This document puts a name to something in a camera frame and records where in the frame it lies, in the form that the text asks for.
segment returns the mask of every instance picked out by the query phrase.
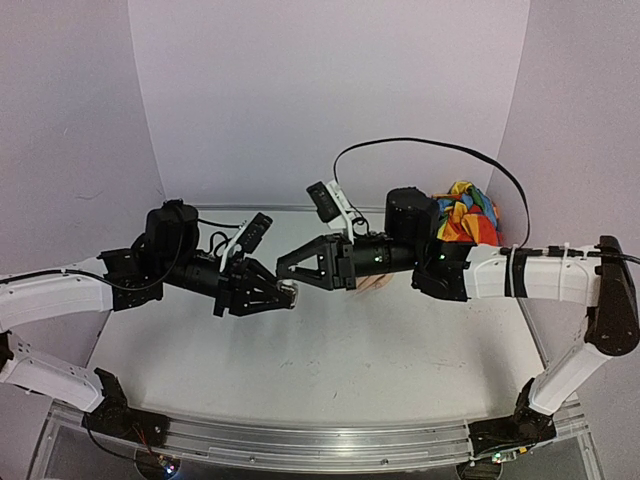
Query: white wall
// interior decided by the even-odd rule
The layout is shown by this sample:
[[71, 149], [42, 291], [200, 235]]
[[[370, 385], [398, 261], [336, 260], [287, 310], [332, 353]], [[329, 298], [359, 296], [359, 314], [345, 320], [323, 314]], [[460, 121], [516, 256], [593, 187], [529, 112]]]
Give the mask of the white wall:
[[[347, 146], [413, 135], [495, 156], [511, 103], [526, 0], [131, 0], [136, 64], [169, 197], [311, 204]], [[443, 192], [491, 168], [404, 145], [354, 152], [356, 204], [397, 185]]]
[[[533, 216], [531, 245], [597, 243], [618, 236], [640, 254], [640, 6], [598, 0], [532, 2], [499, 159], [521, 180]], [[517, 193], [499, 173], [489, 194], [511, 241], [522, 238]], [[637, 267], [636, 283], [640, 285]], [[530, 302], [556, 356], [584, 316], [573, 305]], [[607, 478], [637, 478], [640, 353], [609, 362], [580, 389]]]
[[[0, 272], [64, 265], [128, 246], [164, 199], [127, 3], [0, 4]], [[88, 360], [104, 316], [16, 329]], [[25, 477], [49, 400], [0, 385], [0, 477]]]

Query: rainbow fabric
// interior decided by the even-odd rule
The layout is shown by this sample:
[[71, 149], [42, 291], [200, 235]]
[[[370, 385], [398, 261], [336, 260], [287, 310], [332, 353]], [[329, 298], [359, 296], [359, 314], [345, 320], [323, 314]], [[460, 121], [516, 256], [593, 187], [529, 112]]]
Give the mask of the rainbow fabric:
[[445, 195], [434, 195], [440, 205], [438, 238], [445, 242], [475, 242], [498, 246], [498, 211], [471, 182], [456, 182]]

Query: white backdrop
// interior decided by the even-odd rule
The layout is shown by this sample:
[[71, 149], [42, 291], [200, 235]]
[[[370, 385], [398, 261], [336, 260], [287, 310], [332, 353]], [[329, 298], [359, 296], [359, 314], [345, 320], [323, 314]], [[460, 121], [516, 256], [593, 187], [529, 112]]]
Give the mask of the white backdrop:
[[[134, 52], [168, 197], [310, 204], [352, 143], [414, 135], [498, 152], [529, 2], [130, 0]], [[354, 203], [492, 170], [425, 146], [345, 158]]]

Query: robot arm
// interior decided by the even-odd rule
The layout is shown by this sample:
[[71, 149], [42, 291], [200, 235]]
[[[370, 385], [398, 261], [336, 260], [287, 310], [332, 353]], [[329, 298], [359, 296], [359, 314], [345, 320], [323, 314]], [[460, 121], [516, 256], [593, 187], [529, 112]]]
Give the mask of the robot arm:
[[[333, 183], [308, 189], [319, 215], [325, 222], [335, 215], [352, 221], [334, 207], [355, 211], [336, 198], [343, 194]], [[552, 416], [562, 403], [607, 360], [630, 353], [640, 341], [635, 287], [618, 241], [603, 236], [597, 246], [580, 249], [444, 243], [436, 239], [438, 218], [437, 202], [422, 192], [392, 190], [384, 233], [353, 240], [347, 232], [320, 236], [278, 259], [277, 274], [325, 290], [350, 290], [360, 276], [413, 270], [412, 287], [437, 299], [545, 298], [584, 305], [586, 331], [524, 386], [514, 414], [470, 425], [477, 458], [554, 438]], [[314, 257], [316, 270], [298, 266]]]
[[[0, 383], [87, 412], [86, 421], [95, 431], [132, 435], [126, 426], [137, 424], [151, 444], [161, 444], [166, 417], [129, 408], [115, 376], [35, 351], [11, 329], [70, 313], [135, 308], [161, 300], [164, 283], [213, 297], [216, 316], [226, 310], [244, 316], [293, 308], [295, 285], [279, 282], [257, 260], [245, 256], [255, 251], [271, 223], [257, 214], [229, 239], [222, 255], [215, 256], [197, 249], [197, 210], [170, 201], [149, 212], [145, 232], [131, 248], [102, 252], [64, 268], [0, 278]], [[160, 434], [155, 427], [160, 427]], [[131, 439], [137, 441], [135, 434]]]

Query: wire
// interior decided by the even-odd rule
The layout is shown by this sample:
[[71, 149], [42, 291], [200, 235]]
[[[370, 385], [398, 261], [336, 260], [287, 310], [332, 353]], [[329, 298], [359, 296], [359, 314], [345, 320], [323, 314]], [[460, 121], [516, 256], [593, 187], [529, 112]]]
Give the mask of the wire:
[[[126, 455], [122, 455], [122, 454], [120, 454], [120, 453], [114, 452], [113, 450], [109, 450], [107, 447], [105, 447], [104, 445], [100, 444], [100, 443], [98, 442], [98, 440], [96, 440], [96, 438], [93, 436], [93, 432], [92, 432], [92, 431], [91, 431], [91, 429], [89, 428], [89, 418], [88, 418], [88, 416], [87, 416], [87, 414], [86, 414], [86, 413], [84, 414], [84, 426], [85, 426], [85, 429], [87, 430], [87, 435], [89, 435], [89, 438], [91, 439], [91, 441], [93, 442], [93, 444], [94, 444], [96, 447], [98, 447], [100, 450], [102, 450], [103, 452], [108, 453], [109, 455], [112, 455], [112, 456], [114, 456], [114, 457], [121, 458], [121, 459], [123, 459], [123, 460], [127, 460], [128, 462], [140, 463], [140, 461], [139, 461], [139, 460], [137, 460], [137, 459], [136, 459], [136, 458], [134, 458], [134, 457], [128, 457], [128, 456], [126, 456]], [[138, 430], [137, 430], [135, 427], [134, 427], [134, 430], [135, 430], [135, 431], [136, 431], [136, 433], [138, 434], [138, 437], [140, 437], [140, 433], [138, 432]], [[150, 453], [152, 456], [157, 457], [157, 454], [155, 454], [155, 453], [151, 450], [151, 448], [146, 444], [146, 442], [143, 442], [143, 443], [144, 443], [145, 447], [147, 447], [147, 450], [149, 451], [149, 453]], [[162, 467], [161, 465], [149, 465], [149, 464], [146, 464], [146, 463], [145, 463], [144, 465], [145, 465], [145, 467], [157, 468], [157, 469], [161, 469], [162, 471], [164, 471], [164, 470], [165, 470], [165, 469], [164, 469], [164, 467]]]
[[25, 273], [23, 275], [15, 275], [12, 277], [1, 279], [0, 285], [7, 285], [9, 283], [18, 282], [21, 280], [28, 280], [30, 278], [45, 277], [47, 275], [63, 275], [63, 276], [80, 275], [83, 277], [88, 277], [94, 280], [98, 280], [99, 282], [105, 283], [112, 288], [123, 290], [125, 292], [141, 292], [143, 290], [147, 290], [149, 288], [155, 287], [156, 285], [162, 283], [169, 276], [169, 274], [173, 271], [176, 264], [178, 263], [178, 260], [180, 259], [180, 251], [182, 250], [182, 242], [184, 240], [184, 217], [182, 216], [182, 212], [178, 208], [176, 208], [176, 212], [178, 212], [178, 216], [180, 217], [180, 222], [182, 224], [182, 231], [180, 232], [180, 240], [178, 240], [178, 248], [176, 250], [176, 256], [174, 257], [173, 262], [171, 262], [171, 266], [167, 269], [164, 275], [162, 275], [160, 278], [153, 281], [149, 285], [145, 285], [143, 287], [124, 287], [122, 285], [118, 285], [116, 283], [110, 282], [106, 278], [103, 278], [100, 275], [97, 275], [93, 272], [86, 272], [84, 270], [76, 270], [73, 268], [64, 268], [64, 269], [57, 268], [57, 269], [50, 269], [50, 270], [40, 270], [37, 272]]
[[118, 458], [122, 458], [123, 460], [127, 460], [127, 461], [134, 461], [135, 459], [132, 457], [127, 457], [126, 455], [121, 455], [120, 453], [116, 453], [113, 450], [109, 450], [108, 448], [104, 447], [103, 445], [101, 445], [100, 443], [98, 443], [98, 441], [95, 439], [95, 437], [93, 436], [93, 432], [91, 431], [91, 429], [89, 428], [89, 422], [87, 419], [87, 415], [85, 414], [85, 420], [84, 420], [84, 425], [85, 428], [87, 430], [87, 434], [89, 435], [89, 438], [91, 439], [91, 441], [93, 442], [93, 444], [98, 447], [100, 450], [102, 450], [105, 453], [108, 453], [109, 455], [113, 455], [114, 457], [118, 457]]
[[226, 233], [213, 232], [209, 237], [209, 250], [205, 252], [207, 255], [211, 255], [213, 253], [213, 239], [216, 237], [216, 235], [220, 235], [223, 238], [223, 242], [229, 242], [229, 237], [227, 236]]
[[158, 454], [156, 452], [154, 452], [153, 450], [151, 450], [151, 447], [147, 443], [147, 439], [146, 439], [146, 437], [144, 435], [144, 430], [138, 430], [135, 426], [133, 427], [133, 430], [138, 435], [138, 438], [140, 439], [142, 444], [147, 448], [147, 452], [149, 452], [149, 455], [151, 455], [152, 457], [158, 459]]
[[520, 185], [520, 182], [518, 182], [518, 179], [515, 176], [513, 176], [513, 174], [509, 172], [509, 170], [507, 170], [497, 160], [494, 160], [493, 158], [488, 157], [485, 154], [480, 153], [477, 150], [474, 150], [472, 148], [463, 147], [462, 145], [456, 145], [455, 143], [438, 142], [436, 140], [427, 140], [424, 138], [416, 138], [416, 137], [392, 137], [392, 138], [381, 138], [377, 140], [369, 140], [368, 142], [362, 142], [362, 143], [357, 143], [355, 145], [351, 145], [350, 147], [345, 148], [342, 152], [338, 154], [336, 159], [333, 161], [333, 177], [335, 181], [337, 183], [340, 183], [338, 182], [338, 161], [340, 160], [340, 157], [342, 157], [345, 153], [348, 153], [357, 148], [370, 147], [373, 145], [380, 145], [382, 143], [392, 143], [392, 142], [415, 142], [415, 143], [423, 143], [426, 145], [434, 145], [436, 147], [450, 148], [452, 150], [458, 150], [459, 152], [463, 152], [463, 153], [466, 153], [467, 155], [471, 155], [472, 157], [475, 157], [478, 160], [500, 170], [504, 175], [506, 175], [506, 177], [509, 180], [511, 180], [511, 183], [513, 183], [513, 185], [516, 187], [516, 189], [518, 190], [518, 193], [520, 194], [520, 198], [522, 199], [522, 203], [524, 205], [524, 209], [527, 214], [527, 234], [524, 238], [524, 242], [522, 242], [522, 245], [520, 246], [523, 247], [524, 245], [527, 244], [527, 242], [529, 241], [529, 236], [531, 234], [531, 215], [529, 214], [529, 203], [527, 202], [527, 195], [525, 194], [524, 189], [522, 188], [522, 185]]
[[225, 247], [226, 247], [227, 245], [229, 245], [229, 242], [230, 242], [230, 240], [229, 240], [229, 239], [226, 239], [225, 241], [220, 242], [220, 243], [216, 246], [216, 249], [213, 251], [213, 256], [214, 256], [214, 257], [216, 257], [216, 258], [220, 258], [220, 257], [221, 257], [221, 255], [218, 253], [218, 251], [220, 250], [220, 247], [223, 247], [223, 246], [225, 246]]
[[634, 257], [633, 255], [628, 255], [626, 253], [587, 252], [587, 257], [613, 258], [616, 260], [624, 260], [625, 262], [631, 262], [640, 265], [640, 257]]
[[228, 223], [210, 222], [209, 220], [203, 220], [201, 218], [198, 219], [198, 223], [203, 223], [205, 225], [209, 225], [211, 227], [218, 227], [218, 228], [240, 228], [240, 227], [242, 227], [242, 225], [231, 225], [231, 224], [228, 224]]
[[353, 207], [353, 209], [358, 213], [358, 215], [360, 215], [358, 218], [354, 218], [353, 221], [351, 222], [353, 224], [353, 226], [355, 227], [356, 225], [365, 225], [367, 228], [367, 233], [365, 235], [361, 235], [359, 233], [357, 233], [355, 231], [355, 228], [353, 230], [353, 234], [356, 237], [362, 237], [362, 236], [369, 236], [371, 235], [371, 227], [369, 226], [369, 220], [367, 220], [364, 215], [362, 215], [362, 213], [360, 213], [360, 210], [358, 210], [356, 207]]

